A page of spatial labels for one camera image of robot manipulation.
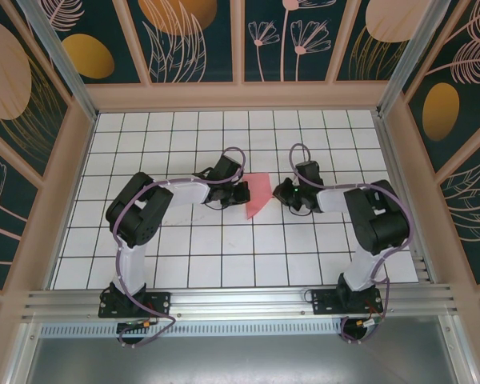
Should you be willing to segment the pink square cloth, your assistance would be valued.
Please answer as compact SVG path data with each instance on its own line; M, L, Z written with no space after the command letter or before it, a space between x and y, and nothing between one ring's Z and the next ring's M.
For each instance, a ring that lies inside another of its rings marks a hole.
M252 219L272 199L270 175L268 173L245 174L243 180L248 183L250 200L246 204L246 217Z

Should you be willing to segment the grey metal panel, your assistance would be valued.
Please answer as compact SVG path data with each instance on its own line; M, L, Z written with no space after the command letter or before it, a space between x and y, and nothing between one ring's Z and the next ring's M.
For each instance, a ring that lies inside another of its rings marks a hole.
M459 384L442 345L348 346L333 335L44 339L27 384Z

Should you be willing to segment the aluminium side rail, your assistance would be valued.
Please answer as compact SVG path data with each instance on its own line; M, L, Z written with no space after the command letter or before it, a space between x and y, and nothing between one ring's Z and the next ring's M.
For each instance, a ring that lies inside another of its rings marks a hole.
M433 283L434 278L430 273L427 260L427 249L422 240L422 231L419 226L419 220L414 208L414 202L410 194L410 188L406 181L400 157L397 154L394 140L386 126L384 120L380 117L373 117L374 127L381 145L382 155L386 162L386 167L390 176L391 185L398 194L402 202L406 205L411 217L414 220L414 236L408 245L414 268L418 276L419 283Z

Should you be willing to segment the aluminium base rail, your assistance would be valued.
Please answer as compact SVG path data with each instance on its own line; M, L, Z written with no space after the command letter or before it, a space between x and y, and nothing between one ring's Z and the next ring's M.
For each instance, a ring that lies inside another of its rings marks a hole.
M453 315L458 312L447 284L392 284L388 317ZM171 291L170 315L181 320L251 320L310 318L305 287L176 289ZM99 290L29 292L20 319L27 322L97 322Z

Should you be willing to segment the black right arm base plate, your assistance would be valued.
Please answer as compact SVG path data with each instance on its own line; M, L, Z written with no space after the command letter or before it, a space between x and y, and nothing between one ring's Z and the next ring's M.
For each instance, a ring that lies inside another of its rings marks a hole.
M381 314L383 303L377 288L355 292L354 300L343 304L336 289L312 289L306 298L315 315L368 315L371 311Z

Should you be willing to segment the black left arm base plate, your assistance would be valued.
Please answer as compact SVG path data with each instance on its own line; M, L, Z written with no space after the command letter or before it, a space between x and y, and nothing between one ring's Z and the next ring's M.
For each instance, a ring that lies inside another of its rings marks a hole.
M138 293L134 298L150 310L168 314L170 310L170 293ZM134 304L121 292L104 293L100 297L98 308L100 318L148 318L152 313Z

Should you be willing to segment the aluminium corner post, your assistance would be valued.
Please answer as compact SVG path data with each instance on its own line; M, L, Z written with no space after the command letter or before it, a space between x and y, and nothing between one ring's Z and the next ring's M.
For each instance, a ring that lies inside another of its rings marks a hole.
M451 0L431 0L426 8L376 106L378 118L384 119L390 112L420 57L423 56L428 47L435 31L444 19L450 2Z
M95 105L86 90L84 82L64 49L61 40L49 24L41 6L37 0L17 0L17 3L22 8L24 15L31 22L35 33L47 52L51 55L55 66L59 69L85 115L92 123L95 123L97 118Z

